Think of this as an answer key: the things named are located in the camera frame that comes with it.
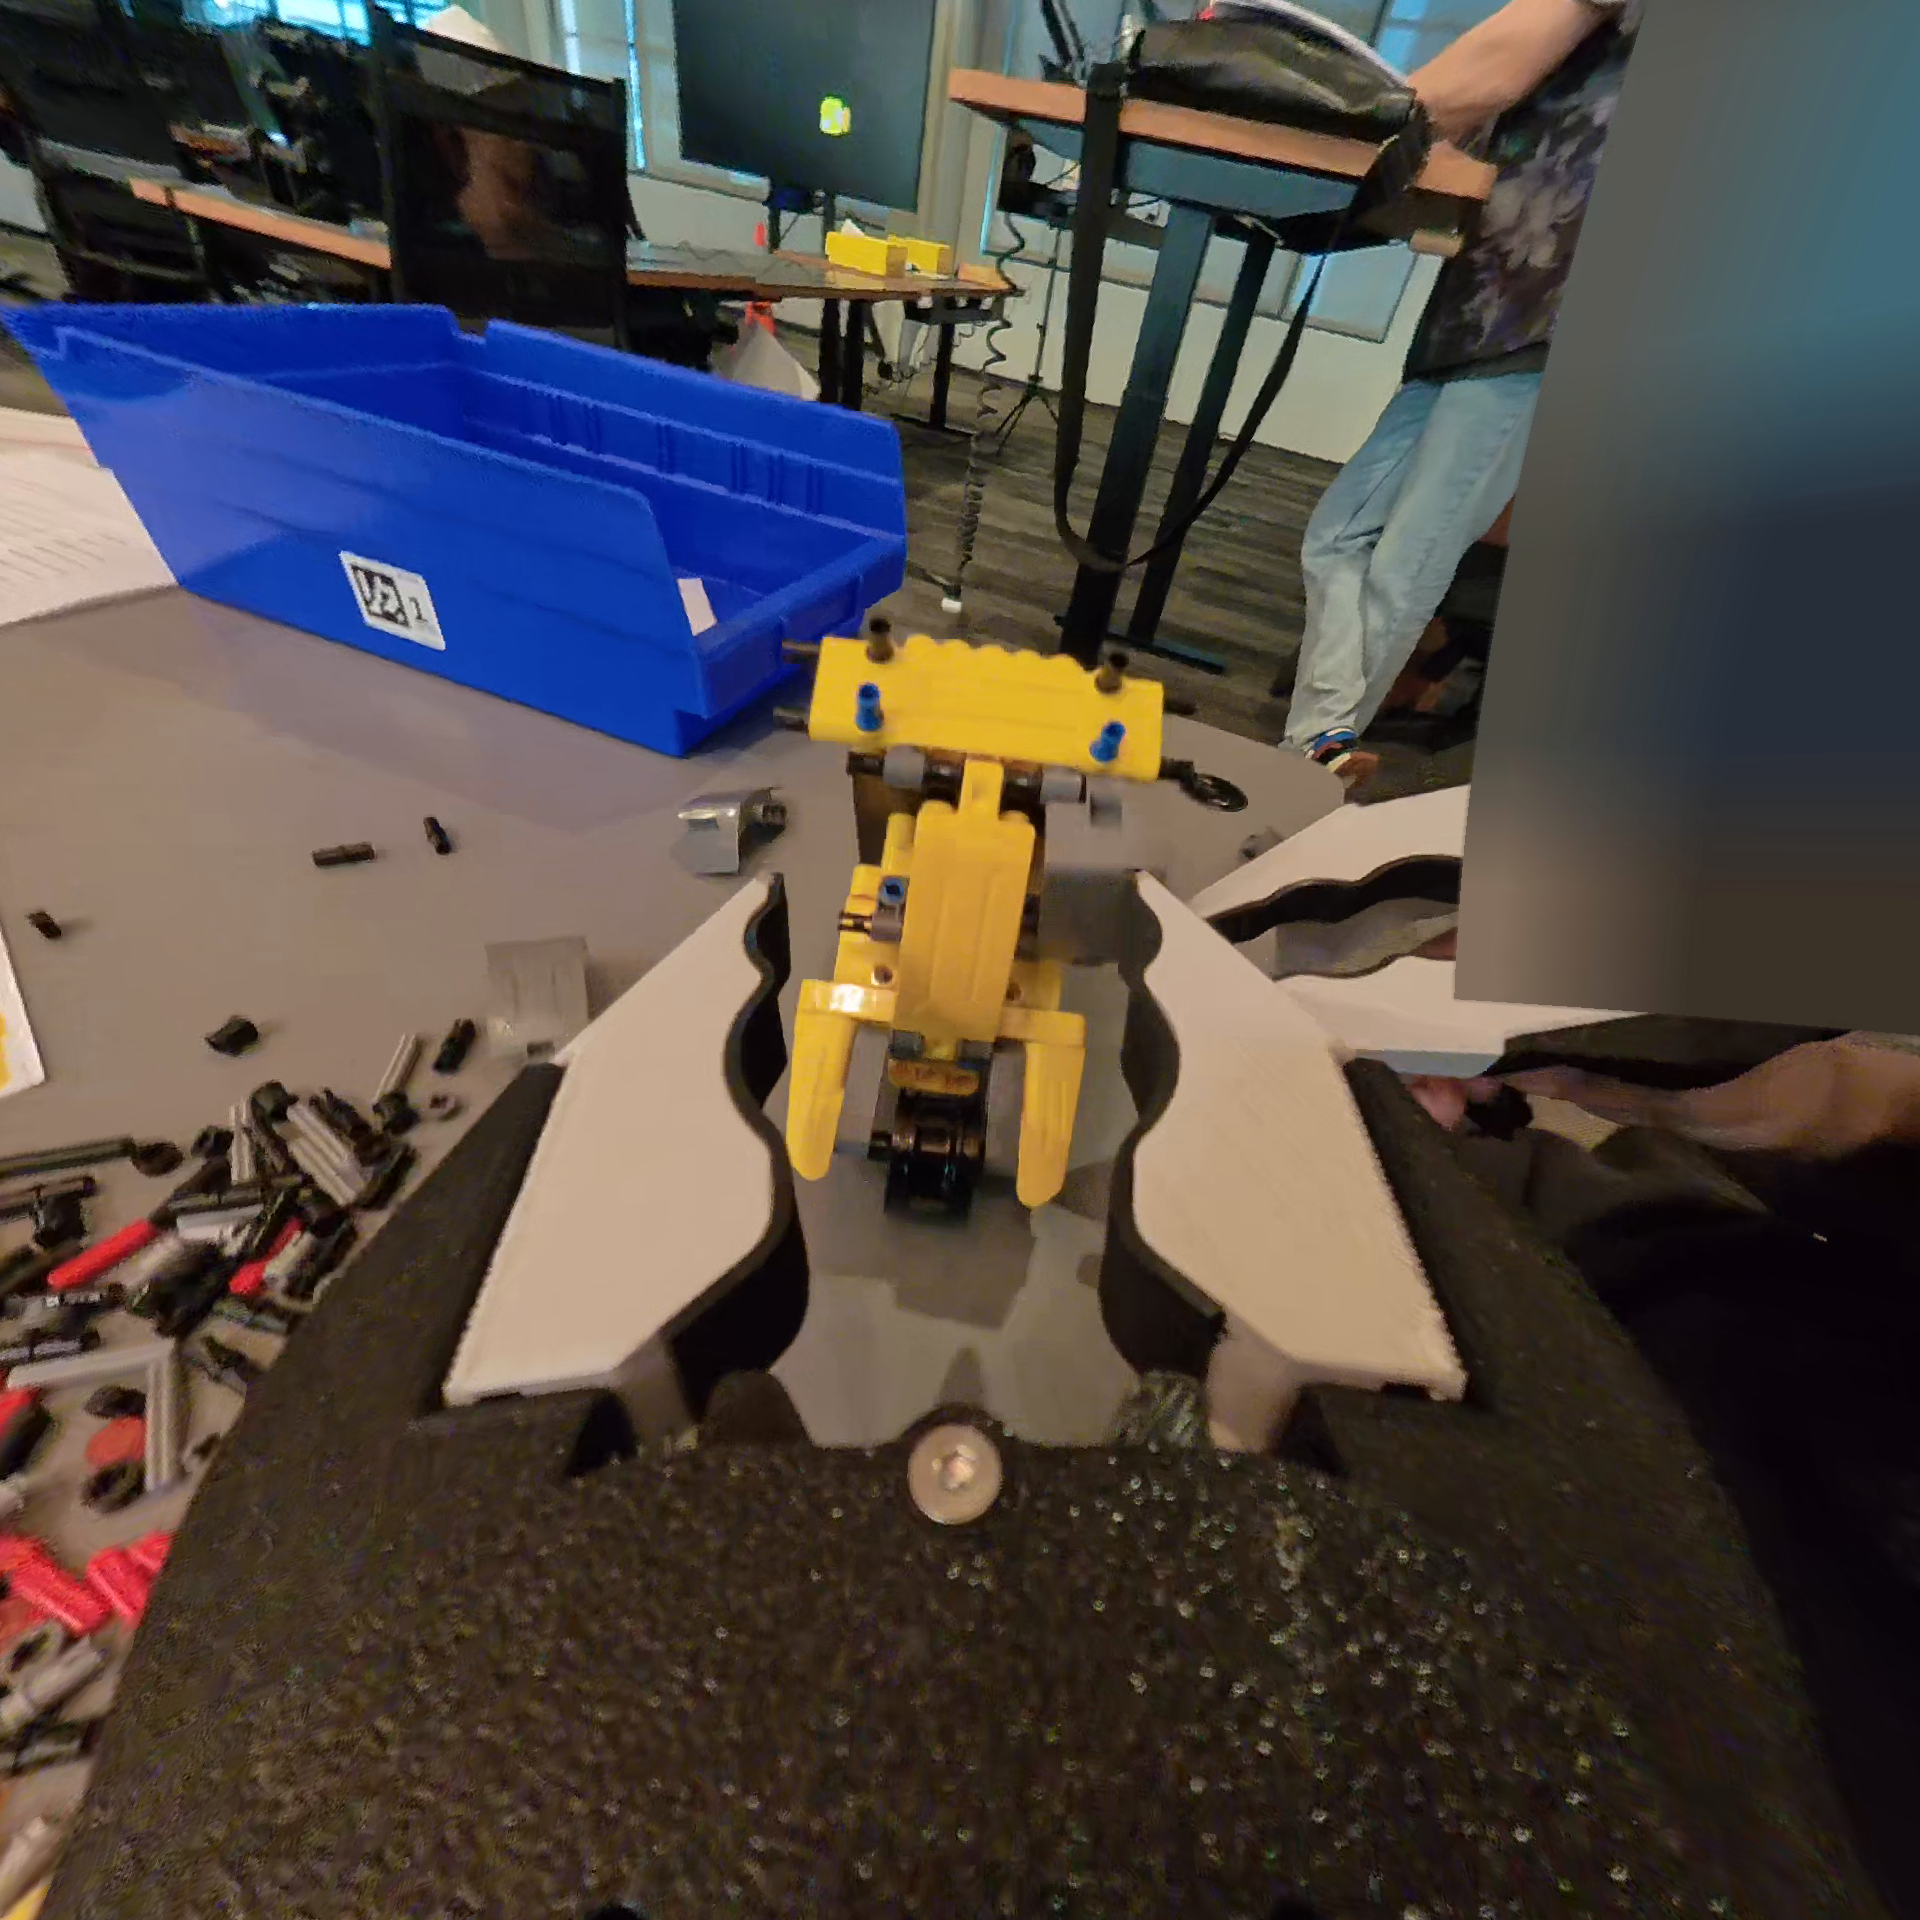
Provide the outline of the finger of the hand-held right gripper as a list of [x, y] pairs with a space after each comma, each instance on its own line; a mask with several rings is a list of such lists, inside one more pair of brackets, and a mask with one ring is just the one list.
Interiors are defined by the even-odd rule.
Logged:
[[1228, 942], [1353, 924], [1384, 903], [1453, 911], [1465, 815], [1465, 783], [1346, 804], [1201, 887], [1193, 911]]
[[1318, 907], [1277, 926], [1275, 975], [1346, 1037], [1505, 1037], [1505, 1006], [1458, 995], [1453, 937], [1458, 900]]

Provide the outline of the blue plastic storage bin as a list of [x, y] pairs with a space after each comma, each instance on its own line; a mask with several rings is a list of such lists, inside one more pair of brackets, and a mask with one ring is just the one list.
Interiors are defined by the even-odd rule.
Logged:
[[897, 431], [427, 303], [5, 310], [179, 589], [684, 759], [906, 581]]

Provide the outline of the black shoulder bag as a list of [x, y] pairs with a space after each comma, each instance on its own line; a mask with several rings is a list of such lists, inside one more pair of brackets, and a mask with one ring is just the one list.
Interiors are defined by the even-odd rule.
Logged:
[[[1119, 110], [1130, 101], [1246, 118], [1284, 130], [1354, 136], [1371, 147], [1371, 161], [1342, 212], [1298, 216], [1275, 231], [1288, 253], [1313, 257], [1303, 297], [1288, 324], [1284, 348], [1271, 364], [1240, 435], [1211, 470], [1204, 493], [1174, 519], [1156, 544], [1133, 558], [1116, 558], [1070, 527], [1068, 493], [1083, 451], [1100, 261], [1108, 247], [1108, 212], [1119, 172]], [[1077, 157], [1082, 188], [1070, 226], [1065, 364], [1053, 460], [1055, 531], [1082, 569], [1098, 578], [1116, 578], [1158, 562], [1185, 538], [1193, 521], [1211, 509], [1292, 373], [1329, 256], [1354, 253], [1361, 244], [1361, 220], [1408, 197], [1431, 151], [1433, 124], [1416, 101], [1415, 85], [1387, 68], [1366, 42], [1301, 7], [1261, 4], [1193, 21], [1156, 21], [1133, 37], [1125, 58], [1098, 61], [1089, 72], [1083, 151]]]

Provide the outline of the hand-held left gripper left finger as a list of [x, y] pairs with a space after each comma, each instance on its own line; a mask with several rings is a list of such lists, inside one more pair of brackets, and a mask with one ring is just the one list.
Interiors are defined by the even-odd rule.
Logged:
[[648, 1439], [768, 1371], [808, 1317], [788, 1068], [792, 914], [756, 874], [571, 1037], [454, 1345], [451, 1412], [612, 1394]]

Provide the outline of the yellow toy brick vehicle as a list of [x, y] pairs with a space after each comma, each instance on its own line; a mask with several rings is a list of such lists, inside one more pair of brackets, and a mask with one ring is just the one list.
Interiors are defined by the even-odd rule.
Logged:
[[828, 637], [805, 733], [846, 751], [859, 865], [830, 979], [799, 986], [784, 1145], [821, 1181], [842, 1136], [856, 1037], [886, 1042], [870, 1156], [886, 1205], [968, 1215], [988, 1170], [992, 1075], [1018, 1059], [1016, 1192], [1058, 1197], [1089, 1062], [1063, 962], [1031, 956], [1047, 800], [1091, 777], [1247, 795], [1166, 751], [1166, 690], [1070, 656], [939, 637]]

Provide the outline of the black standing desk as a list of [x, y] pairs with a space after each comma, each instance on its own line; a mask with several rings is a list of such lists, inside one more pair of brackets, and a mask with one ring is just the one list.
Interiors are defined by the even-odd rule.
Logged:
[[[1329, 256], [1387, 241], [1458, 253], [1465, 221], [1492, 197], [1497, 165], [1449, 142], [1428, 136], [1416, 106], [1398, 130], [1370, 142], [1360, 130], [1317, 126], [1301, 118], [1156, 101], [1140, 94], [1119, 61], [1098, 65], [1083, 85], [954, 68], [947, 98], [1077, 161], [1053, 483], [1055, 527], [1077, 562], [1063, 615], [1063, 649], [1082, 663], [1098, 663], [1108, 648], [1177, 656], [1158, 643], [1158, 616], [1182, 544], [1250, 451], [1292, 373]], [[1068, 493], [1083, 451], [1091, 347], [1103, 291], [1100, 257], [1115, 230], [1115, 204], [1130, 192], [1166, 204], [1166, 230], [1091, 500], [1091, 527], [1077, 531]], [[1235, 295], [1170, 480], [1158, 531], [1148, 548], [1133, 548], [1166, 398], [1217, 230], [1240, 231], [1246, 256]], [[1228, 455], [1214, 455], [1277, 253], [1305, 261], [1303, 291], [1237, 440]]]

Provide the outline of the wooden office desk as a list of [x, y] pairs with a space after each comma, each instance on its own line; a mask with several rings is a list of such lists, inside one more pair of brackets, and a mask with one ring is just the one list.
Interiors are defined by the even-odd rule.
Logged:
[[816, 300], [823, 308], [823, 398], [859, 413], [867, 398], [867, 310], [897, 303], [909, 320], [939, 329], [930, 426], [947, 427], [954, 332], [1004, 316], [1016, 284], [995, 269], [961, 263], [954, 279], [859, 279], [836, 270], [823, 253], [717, 253], [694, 244], [628, 244], [628, 282], [659, 291], [707, 291], [721, 300]]

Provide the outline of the printed paper sheet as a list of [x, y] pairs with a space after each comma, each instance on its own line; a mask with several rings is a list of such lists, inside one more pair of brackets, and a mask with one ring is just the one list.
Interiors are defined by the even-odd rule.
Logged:
[[177, 578], [67, 414], [5, 409], [5, 628], [175, 589]]

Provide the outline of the yellow sticker sheet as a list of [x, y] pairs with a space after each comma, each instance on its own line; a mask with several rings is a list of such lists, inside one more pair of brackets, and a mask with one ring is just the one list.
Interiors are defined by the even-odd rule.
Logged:
[[46, 1082], [37, 1030], [30, 1023], [28, 993], [21, 988], [13, 949], [5, 935], [0, 949], [0, 999], [5, 999], [5, 1096], [37, 1091]]

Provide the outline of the person's dark clothing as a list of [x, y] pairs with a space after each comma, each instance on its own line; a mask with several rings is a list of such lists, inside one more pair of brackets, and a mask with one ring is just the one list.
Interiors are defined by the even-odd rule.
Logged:
[[1527, 1128], [1461, 1153], [1687, 1415], [1789, 1627], [1865, 1867], [1918, 1917], [1918, 1145], [1800, 1164]]

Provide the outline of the computer monitor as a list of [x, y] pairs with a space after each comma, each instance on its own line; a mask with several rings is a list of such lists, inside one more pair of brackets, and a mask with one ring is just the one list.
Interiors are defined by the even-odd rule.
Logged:
[[909, 212], [939, 4], [674, 4], [680, 157]]

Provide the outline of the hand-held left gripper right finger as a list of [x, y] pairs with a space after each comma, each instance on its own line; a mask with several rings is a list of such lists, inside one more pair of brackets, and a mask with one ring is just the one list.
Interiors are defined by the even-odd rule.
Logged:
[[1119, 1076], [1098, 1303], [1201, 1432], [1267, 1454], [1305, 1390], [1464, 1405], [1428, 1282], [1334, 1037], [1156, 874], [1119, 924]]

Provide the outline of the pile of small brick pins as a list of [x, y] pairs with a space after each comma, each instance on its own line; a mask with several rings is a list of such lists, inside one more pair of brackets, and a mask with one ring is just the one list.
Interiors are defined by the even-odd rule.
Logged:
[[369, 1102], [265, 1082], [171, 1141], [5, 1159], [5, 1917], [33, 1917], [230, 1431], [463, 1116], [484, 1024]]

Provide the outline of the white flat panel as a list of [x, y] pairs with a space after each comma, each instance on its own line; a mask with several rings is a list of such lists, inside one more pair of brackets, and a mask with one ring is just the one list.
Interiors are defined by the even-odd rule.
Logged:
[[749, 339], [741, 329], [731, 347], [712, 354], [712, 373], [768, 395], [821, 401], [823, 385], [781, 339]]

